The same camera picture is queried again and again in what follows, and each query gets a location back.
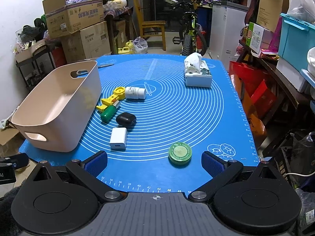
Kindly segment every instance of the metal screw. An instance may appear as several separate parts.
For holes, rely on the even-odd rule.
[[[104,196],[108,199],[117,199],[120,196],[120,193],[117,191],[108,191]]]
[[[195,199],[204,199],[207,197],[207,194],[203,191],[194,191],[192,192],[192,197]]]

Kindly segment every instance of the bicycle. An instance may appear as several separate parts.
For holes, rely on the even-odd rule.
[[[199,0],[187,1],[177,1],[177,0],[164,0],[173,6],[172,10],[176,8],[182,8],[185,12],[182,17],[182,27],[179,31],[179,37],[175,36],[173,38],[174,44],[182,44],[182,56],[189,56],[190,54],[197,52],[203,56],[207,51],[207,43],[204,36],[197,29],[197,13],[195,12],[193,3]],[[200,38],[202,47],[198,49],[197,47],[197,37]]]

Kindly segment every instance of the green bottle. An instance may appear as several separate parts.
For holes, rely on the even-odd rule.
[[[100,119],[102,122],[109,122],[109,120],[113,117],[116,113],[117,108],[120,106],[120,102],[117,100],[114,104],[110,105],[105,109],[105,111],[100,115]]]

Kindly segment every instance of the teal storage box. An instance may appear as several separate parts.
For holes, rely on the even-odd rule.
[[[315,47],[315,26],[281,13],[279,56],[299,72],[308,68],[308,51]]]

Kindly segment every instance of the white charger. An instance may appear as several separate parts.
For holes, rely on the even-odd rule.
[[[111,130],[111,139],[109,145],[111,149],[126,149],[127,143],[127,129],[113,128]]]

